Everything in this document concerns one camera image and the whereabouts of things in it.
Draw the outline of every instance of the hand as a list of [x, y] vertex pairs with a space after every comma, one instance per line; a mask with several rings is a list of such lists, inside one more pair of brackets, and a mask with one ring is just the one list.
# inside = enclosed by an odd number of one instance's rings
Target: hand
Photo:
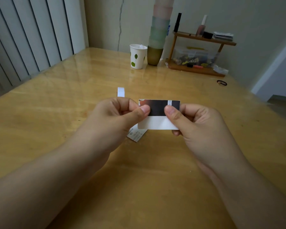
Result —
[[188, 148], [202, 163], [198, 162], [198, 165], [204, 172], [209, 172], [207, 168], [225, 169], [227, 165], [245, 160], [217, 110], [198, 104], [182, 104], [180, 111], [168, 105], [164, 112], [179, 129], [173, 130], [173, 134], [183, 135]]
[[129, 98], [105, 99], [95, 106], [69, 143], [73, 143], [77, 150], [91, 153], [93, 158], [109, 157], [109, 153], [123, 142], [130, 128], [145, 119], [149, 112], [148, 105], [139, 107]]

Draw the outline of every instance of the paper tag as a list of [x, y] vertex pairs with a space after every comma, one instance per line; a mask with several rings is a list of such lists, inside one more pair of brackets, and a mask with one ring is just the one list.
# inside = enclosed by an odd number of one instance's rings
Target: paper tag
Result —
[[118, 88], [118, 97], [125, 97], [124, 88]]
[[146, 131], [147, 129], [138, 129], [138, 124], [136, 124], [129, 130], [127, 137], [135, 142], [138, 142], [138, 140], [143, 136]]

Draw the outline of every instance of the wooden table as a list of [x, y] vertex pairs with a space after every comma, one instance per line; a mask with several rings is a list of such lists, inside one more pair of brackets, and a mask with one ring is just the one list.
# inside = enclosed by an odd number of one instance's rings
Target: wooden table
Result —
[[[63, 143], [100, 100], [125, 95], [217, 108], [248, 160], [286, 194], [286, 121], [227, 76], [130, 67], [126, 53], [86, 49], [0, 97], [0, 177]], [[126, 138], [50, 228], [234, 228], [183, 138]]]

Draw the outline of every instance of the wooden rack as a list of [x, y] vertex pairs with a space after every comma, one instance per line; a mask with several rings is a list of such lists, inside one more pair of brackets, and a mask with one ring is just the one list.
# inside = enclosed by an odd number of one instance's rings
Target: wooden rack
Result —
[[220, 39], [214, 39], [214, 38], [207, 39], [207, 38], [203, 38], [203, 37], [198, 37], [198, 36], [196, 36], [196, 34], [191, 34], [191, 33], [178, 31], [178, 32], [174, 32], [174, 41], [173, 41], [172, 48], [170, 50], [170, 56], [169, 56], [168, 59], [166, 59], [166, 62], [168, 63], [168, 68], [169, 69], [188, 71], [188, 72], [194, 72], [194, 73], [200, 73], [200, 74], [206, 74], [206, 75], [214, 75], [214, 76], [219, 76], [219, 77], [224, 77], [225, 76], [223, 74], [219, 74], [219, 73], [215, 72], [213, 70], [213, 68], [211, 68], [211, 67], [204, 67], [202, 69], [198, 69], [198, 68], [194, 68], [194, 67], [191, 68], [191, 67], [187, 67], [187, 66], [177, 65], [172, 60], [172, 55], [173, 55], [173, 51], [174, 51], [174, 48], [175, 48], [177, 37], [196, 39], [196, 40], [205, 41], [205, 42], [219, 43], [220, 47], [218, 49], [218, 53], [221, 52], [221, 50], [224, 47], [224, 45], [236, 46], [235, 42], [230, 42], [230, 41], [220, 40]]

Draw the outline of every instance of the forearm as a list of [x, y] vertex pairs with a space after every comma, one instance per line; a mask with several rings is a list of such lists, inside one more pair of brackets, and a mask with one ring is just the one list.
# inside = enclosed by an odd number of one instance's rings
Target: forearm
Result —
[[0, 228], [45, 228], [98, 167], [62, 145], [0, 179]]
[[213, 182], [238, 228], [286, 228], [286, 196], [248, 161], [215, 173]]

